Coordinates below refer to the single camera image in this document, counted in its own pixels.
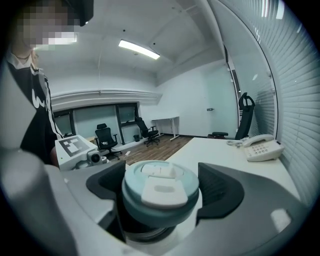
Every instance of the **ceiling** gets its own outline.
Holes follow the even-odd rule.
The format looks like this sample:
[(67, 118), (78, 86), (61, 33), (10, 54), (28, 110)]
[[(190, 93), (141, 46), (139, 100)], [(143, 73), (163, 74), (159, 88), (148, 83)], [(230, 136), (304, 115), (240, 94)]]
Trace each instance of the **ceiling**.
[[(38, 51), (39, 66), (91, 63), (98, 68), (107, 64), (157, 75), (218, 47), (194, 0), (94, 0), (93, 18), (75, 32), (76, 43)], [(121, 39), (154, 51), (160, 58), (120, 48)]]

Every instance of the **ceiling light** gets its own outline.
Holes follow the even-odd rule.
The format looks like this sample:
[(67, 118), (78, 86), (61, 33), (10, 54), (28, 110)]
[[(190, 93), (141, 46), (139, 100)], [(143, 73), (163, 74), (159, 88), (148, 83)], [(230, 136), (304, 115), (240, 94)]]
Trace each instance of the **ceiling light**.
[(151, 58), (153, 58), (155, 60), (160, 57), (159, 54), (156, 54), (153, 51), (150, 51), (150, 50), (148, 50), (146, 48), (143, 48), (143, 47), (138, 46), (138, 45), (136, 45), (134, 43), (127, 42), (127, 41), (124, 41), (124, 40), (120, 41), (119, 46), (122, 47), (122, 48), (127, 48), (127, 49), (130, 49), (132, 51), (147, 55), (147, 56), (149, 56), (149, 57), (151, 57)]

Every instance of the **window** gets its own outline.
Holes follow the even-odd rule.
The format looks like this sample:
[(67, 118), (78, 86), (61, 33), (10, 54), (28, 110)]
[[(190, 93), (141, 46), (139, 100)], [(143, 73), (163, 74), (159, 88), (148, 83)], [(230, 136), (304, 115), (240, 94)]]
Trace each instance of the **window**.
[(137, 103), (87, 106), (54, 113), (55, 123), (64, 137), (76, 134), (95, 137), (97, 125), (106, 124), (113, 139), (117, 134), (118, 145), (135, 141), (134, 135), (141, 136), (136, 124), (138, 117)]
[(135, 106), (120, 106), (119, 116), (121, 124), (135, 121)]
[(54, 113), (54, 120), (63, 137), (76, 135), (72, 110)]

